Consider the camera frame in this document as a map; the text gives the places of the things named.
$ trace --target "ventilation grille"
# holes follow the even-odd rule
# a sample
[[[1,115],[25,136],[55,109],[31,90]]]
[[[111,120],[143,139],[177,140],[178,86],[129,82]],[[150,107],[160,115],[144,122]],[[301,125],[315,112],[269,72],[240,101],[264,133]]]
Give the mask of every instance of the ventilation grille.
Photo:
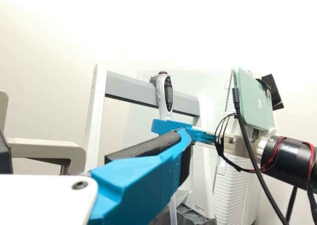
[[[243,168],[249,168],[250,160],[228,155]],[[248,174],[226,165],[225,175],[217,174],[214,185],[214,210],[218,225],[241,225],[243,220]]]

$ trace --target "white wall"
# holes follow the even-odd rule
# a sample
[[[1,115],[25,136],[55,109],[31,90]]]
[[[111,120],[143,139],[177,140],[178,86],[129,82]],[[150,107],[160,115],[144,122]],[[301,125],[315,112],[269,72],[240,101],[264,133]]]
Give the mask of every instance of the white wall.
[[[82,145],[95,63],[130,76],[243,66],[274,73],[285,104],[276,112],[278,132],[317,144],[316,11],[316,0],[0,0],[5,134]],[[102,141],[111,151],[121,145],[128,104],[108,102]],[[291,187],[267,181],[286,210]],[[291,224],[312,224],[303,191],[293,213]],[[265,197],[259,224],[278,224]]]

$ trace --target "red wire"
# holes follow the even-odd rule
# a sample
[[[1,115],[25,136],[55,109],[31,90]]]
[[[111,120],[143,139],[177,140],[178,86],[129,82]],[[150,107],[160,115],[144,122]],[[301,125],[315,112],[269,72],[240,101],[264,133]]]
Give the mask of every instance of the red wire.
[[[275,145],[275,147],[274,147],[274,151],[273,151],[271,157],[269,158],[268,162],[267,162],[265,165],[263,165],[263,166],[261,166],[261,167],[259,168],[260,170],[263,170],[263,169],[265,169],[266,167],[268,167],[268,166],[270,165],[270,163],[274,160],[274,158],[275,158],[275,156],[276,156],[276,154],[277,154],[277,152],[278,152],[278,150],[279,150],[280,144],[281,144],[281,142],[282,142],[284,139],[286,139],[286,137],[280,136],[280,137],[278,138],[278,141],[277,141],[277,143],[276,143],[276,145]]]
[[[314,168],[314,163],[313,162],[313,156],[314,156],[314,146],[309,143],[309,142],[303,142],[305,145],[309,146],[311,149],[311,157],[309,159],[309,171],[308,171],[308,177],[310,178],[312,176],[313,168]]]

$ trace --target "green tablet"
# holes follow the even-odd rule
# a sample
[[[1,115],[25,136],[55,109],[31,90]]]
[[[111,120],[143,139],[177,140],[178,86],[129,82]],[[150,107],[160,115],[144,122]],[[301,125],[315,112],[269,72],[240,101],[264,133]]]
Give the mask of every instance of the green tablet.
[[[239,89],[240,109],[245,124],[259,130],[274,127],[269,90],[241,68],[233,71],[233,81]]]

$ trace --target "screw hole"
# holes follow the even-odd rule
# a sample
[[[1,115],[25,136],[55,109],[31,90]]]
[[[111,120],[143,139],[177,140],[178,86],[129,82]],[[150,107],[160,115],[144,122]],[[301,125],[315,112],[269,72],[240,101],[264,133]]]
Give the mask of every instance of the screw hole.
[[[75,184],[73,184],[73,186],[71,187],[72,189],[75,189],[75,190],[78,190],[78,189],[83,189],[83,188],[86,188],[88,185],[87,182],[85,181],[79,181]]]

